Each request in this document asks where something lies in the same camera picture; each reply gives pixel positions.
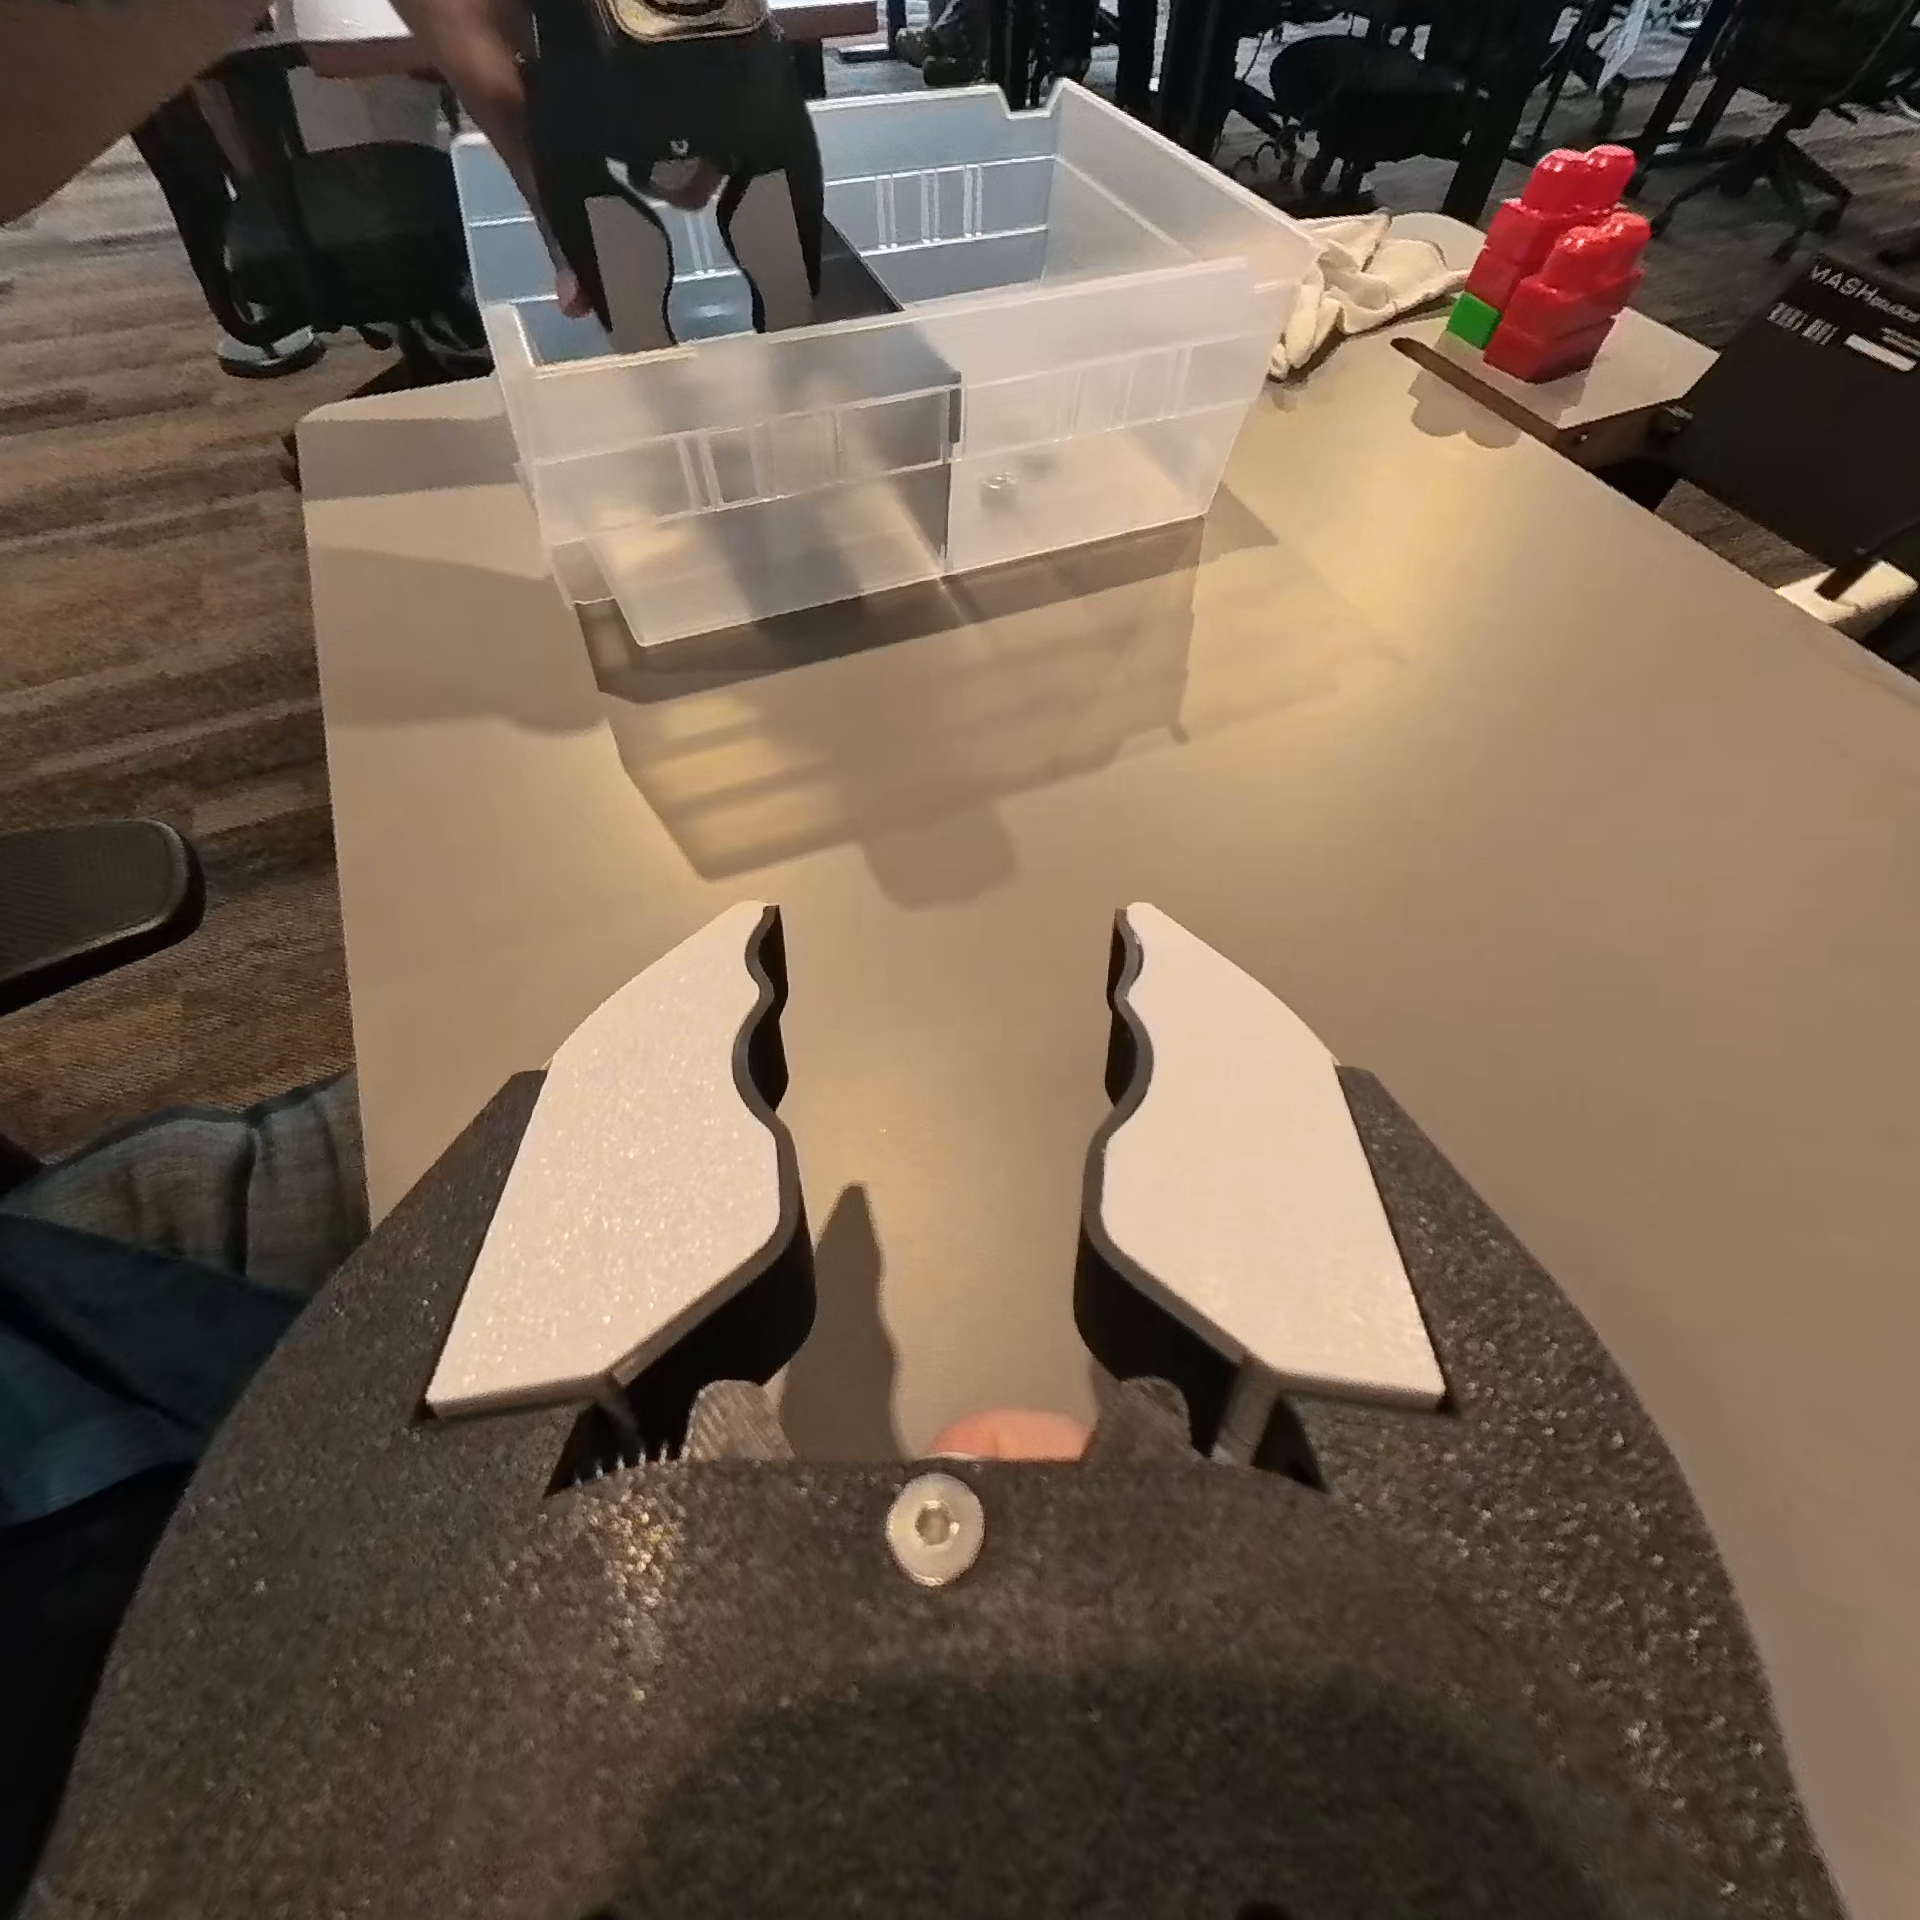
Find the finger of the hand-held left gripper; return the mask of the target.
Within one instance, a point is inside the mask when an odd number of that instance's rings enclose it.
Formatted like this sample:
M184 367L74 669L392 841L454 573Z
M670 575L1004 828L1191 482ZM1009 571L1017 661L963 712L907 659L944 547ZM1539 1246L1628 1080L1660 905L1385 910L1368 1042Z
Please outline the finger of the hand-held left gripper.
M674 345L665 315L674 277L653 204L626 183L602 183L557 213L557 284L567 315L593 322L613 350Z
M789 156L765 171L735 171L716 221L748 289L755 334L816 322L824 259L824 175L817 156Z

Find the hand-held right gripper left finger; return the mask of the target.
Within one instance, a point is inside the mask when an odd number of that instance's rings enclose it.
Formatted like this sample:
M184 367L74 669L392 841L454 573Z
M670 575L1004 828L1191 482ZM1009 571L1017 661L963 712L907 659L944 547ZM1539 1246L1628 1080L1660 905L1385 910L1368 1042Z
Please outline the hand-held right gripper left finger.
M557 1045L426 1386L442 1421L674 1417L773 1380L816 1287L788 1088L781 910L745 900Z

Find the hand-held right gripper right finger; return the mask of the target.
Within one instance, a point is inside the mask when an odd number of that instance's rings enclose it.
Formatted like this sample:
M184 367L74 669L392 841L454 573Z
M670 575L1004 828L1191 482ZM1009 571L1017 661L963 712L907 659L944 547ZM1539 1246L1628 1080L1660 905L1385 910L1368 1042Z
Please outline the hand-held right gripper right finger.
M1447 1383L1331 1049L1158 906L1115 910L1107 1113L1085 1151L1072 1316L1187 1444L1279 1465L1299 1402L1431 1417Z

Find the clear divided plastic bin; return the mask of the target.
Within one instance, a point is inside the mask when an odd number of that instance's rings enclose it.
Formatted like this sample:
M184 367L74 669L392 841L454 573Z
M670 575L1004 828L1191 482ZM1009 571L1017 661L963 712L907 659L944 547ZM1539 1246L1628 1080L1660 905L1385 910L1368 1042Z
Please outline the clear divided plastic bin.
M825 221L961 373L948 563L844 476L841 322L755 334L711 206L650 202L667 348L561 315L490 144L451 147L471 292L556 586L660 651L1206 517L1313 262L1301 228L1087 88L812 103ZM1013 510L977 503L1019 476Z

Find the person's left forearm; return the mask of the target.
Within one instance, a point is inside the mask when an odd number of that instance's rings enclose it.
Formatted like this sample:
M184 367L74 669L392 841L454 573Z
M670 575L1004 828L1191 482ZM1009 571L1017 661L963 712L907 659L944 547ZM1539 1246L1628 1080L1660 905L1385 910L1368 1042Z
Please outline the person's left forearm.
M6 2L3 224L249 41L268 12L270 2Z

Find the person's left hand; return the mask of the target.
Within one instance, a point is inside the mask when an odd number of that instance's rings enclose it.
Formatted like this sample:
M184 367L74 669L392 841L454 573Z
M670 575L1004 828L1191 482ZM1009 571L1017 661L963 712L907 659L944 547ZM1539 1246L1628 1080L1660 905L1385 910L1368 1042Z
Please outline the person's left hand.
M429 66L451 87L493 155L524 147L528 103L521 64L533 49L524 2L393 2Z

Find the black bin divider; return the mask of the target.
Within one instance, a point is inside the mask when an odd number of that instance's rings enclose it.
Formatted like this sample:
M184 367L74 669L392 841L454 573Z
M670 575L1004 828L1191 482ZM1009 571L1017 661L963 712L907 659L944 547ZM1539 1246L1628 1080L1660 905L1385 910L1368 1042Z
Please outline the black bin divider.
M841 476L881 481L929 552L929 571L945 573L959 368L829 218L813 318L845 326L829 367Z

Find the person's grey jeans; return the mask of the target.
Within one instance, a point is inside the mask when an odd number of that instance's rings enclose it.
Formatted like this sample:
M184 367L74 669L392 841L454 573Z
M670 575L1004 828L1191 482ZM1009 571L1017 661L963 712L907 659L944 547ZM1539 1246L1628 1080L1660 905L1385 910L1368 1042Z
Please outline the person's grey jeans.
M243 1109L184 1105L125 1121L11 1189L3 1224L310 1295L371 1230L358 1074L343 1069Z

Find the white cloth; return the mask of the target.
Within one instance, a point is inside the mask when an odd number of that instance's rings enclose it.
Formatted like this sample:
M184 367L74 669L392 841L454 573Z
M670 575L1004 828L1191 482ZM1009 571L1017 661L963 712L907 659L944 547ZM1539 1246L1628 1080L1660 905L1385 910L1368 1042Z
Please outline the white cloth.
M1452 300L1481 248L1473 227L1437 213L1379 208L1305 218L1299 228L1311 264L1268 363L1274 383L1308 373L1336 342Z

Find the person's black office chair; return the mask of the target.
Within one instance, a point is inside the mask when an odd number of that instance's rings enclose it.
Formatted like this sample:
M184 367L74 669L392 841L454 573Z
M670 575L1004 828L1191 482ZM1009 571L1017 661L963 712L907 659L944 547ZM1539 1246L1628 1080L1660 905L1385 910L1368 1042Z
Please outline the person's black office chair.
M156 820L2 834L2 1017L185 942L203 920L199 856Z

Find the red toy block stack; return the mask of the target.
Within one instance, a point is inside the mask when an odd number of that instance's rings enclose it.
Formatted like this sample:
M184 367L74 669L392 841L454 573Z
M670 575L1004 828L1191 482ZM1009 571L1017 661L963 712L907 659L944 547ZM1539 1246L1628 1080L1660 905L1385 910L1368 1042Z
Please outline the red toy block stack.
M1501 313L1490 370L1539 384L1594 365L1643 280L1652 224L1623 204L1635 168L1615 144L1554 150L1500 202L1460 289Z

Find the brown thin board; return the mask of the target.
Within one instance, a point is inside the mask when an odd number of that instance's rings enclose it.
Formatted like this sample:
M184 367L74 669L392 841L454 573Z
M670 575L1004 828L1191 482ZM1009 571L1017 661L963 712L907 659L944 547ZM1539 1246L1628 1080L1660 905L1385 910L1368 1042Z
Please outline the brown thin board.
M1708 348L1666 325L1625 310L1590 367L1539 384L1490 370L1454 337L1407 331L1390 347L1420 368L1412 390L1435 417L1440 393L1500 420L1568 458L1598 471L1641 458L1666 434L1660 420L1678 408L1715 363Z

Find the black printed box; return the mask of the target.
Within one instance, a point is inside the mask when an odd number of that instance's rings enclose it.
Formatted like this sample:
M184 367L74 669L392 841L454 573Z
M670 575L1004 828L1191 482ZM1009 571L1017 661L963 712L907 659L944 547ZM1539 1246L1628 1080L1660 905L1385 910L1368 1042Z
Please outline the black printed box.
M1673 408L1663 465L1826 568L1917 565L1917 287L1818 252Z

